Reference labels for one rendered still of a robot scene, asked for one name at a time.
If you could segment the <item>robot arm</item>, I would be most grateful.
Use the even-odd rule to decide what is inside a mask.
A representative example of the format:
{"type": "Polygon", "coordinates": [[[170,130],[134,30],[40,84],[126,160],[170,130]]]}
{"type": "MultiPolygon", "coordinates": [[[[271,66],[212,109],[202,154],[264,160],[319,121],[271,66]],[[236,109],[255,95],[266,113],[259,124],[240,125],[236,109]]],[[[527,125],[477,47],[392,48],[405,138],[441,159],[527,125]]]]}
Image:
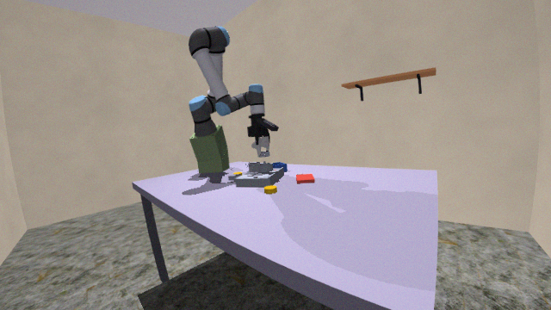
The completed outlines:
{"type": "Polygon", "coordinates": [[[252,114],[265,113],[261,84],[252,84],[249,91],[230,97],[222,81],[223,53],[229,43],[229,34],[223,27],[198,28],[189,38],[190,54],[209,85],[207,96],[198,96],[189,102],[198,137],[208,136],[217,130],[211,119],[211,114],[216,111],[225,116],[250,105],[252,114]]]}

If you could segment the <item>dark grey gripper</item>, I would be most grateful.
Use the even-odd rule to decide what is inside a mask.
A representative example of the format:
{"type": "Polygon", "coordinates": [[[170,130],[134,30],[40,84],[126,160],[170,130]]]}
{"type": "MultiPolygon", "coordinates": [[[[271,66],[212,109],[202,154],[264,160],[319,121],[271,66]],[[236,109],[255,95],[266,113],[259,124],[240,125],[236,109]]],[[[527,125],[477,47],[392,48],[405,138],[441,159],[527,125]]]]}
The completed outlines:
{"type": "Polygon", "coordinates": [[[251,126],[247,127],[248,137],[255,137],[255,142],[251,145],[251,147],[257,149],[258,157],[260,157],[261,155],[261,147],[266,148],[266,152],[269,151],[269,143],[270,143],[268,128],[257,123],[257,118],[262,118],[263,116],[265,116],[265,114],[249,115],[249,118],[251,118],[251,126]]]}

